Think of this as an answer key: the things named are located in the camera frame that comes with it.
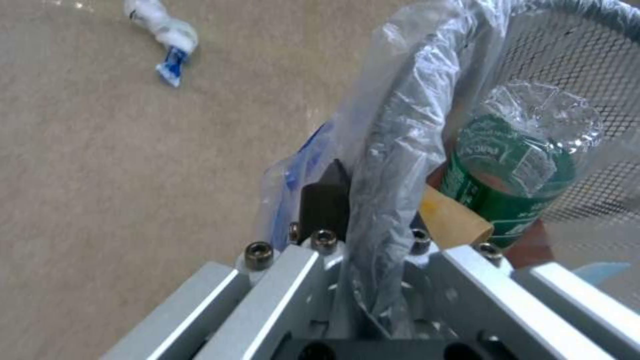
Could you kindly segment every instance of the floor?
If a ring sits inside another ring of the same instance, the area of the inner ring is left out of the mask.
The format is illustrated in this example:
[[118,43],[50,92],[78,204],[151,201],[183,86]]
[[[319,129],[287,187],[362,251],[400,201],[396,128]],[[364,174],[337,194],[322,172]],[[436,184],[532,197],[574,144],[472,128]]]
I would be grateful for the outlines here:
[[104,353],[251,241],[264,169],[337,107],[401,0],[165,1],[179,89],[121,0],[0,0],[0,352]]

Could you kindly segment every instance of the screw hole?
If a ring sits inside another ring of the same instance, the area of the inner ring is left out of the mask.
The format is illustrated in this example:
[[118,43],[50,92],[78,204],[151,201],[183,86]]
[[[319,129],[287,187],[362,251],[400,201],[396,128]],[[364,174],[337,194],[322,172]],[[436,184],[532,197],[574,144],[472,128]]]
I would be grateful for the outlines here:
[[418,240],[425,240],[427,238],[427,233],[422,229],[412,229],[413,237]]
[[302,349],[298,360],[336,360],[336,356],[329,345],[314,341]]

